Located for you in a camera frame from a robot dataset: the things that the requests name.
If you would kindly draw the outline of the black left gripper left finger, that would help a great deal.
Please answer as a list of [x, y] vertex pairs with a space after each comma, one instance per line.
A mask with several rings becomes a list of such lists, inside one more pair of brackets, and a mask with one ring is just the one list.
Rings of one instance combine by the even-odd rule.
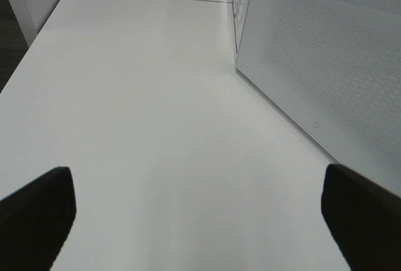
[[1, 270], [50, 270], [76, 217], [71, 170], [59, 166], [1, 200]]

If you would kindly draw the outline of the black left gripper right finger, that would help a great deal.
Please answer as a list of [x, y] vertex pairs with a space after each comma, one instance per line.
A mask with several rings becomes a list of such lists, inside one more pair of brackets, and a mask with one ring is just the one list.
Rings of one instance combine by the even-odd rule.
[[321, 213], [351, 270], [400, 270], [400, 197], [344, 165], [329, 164]]

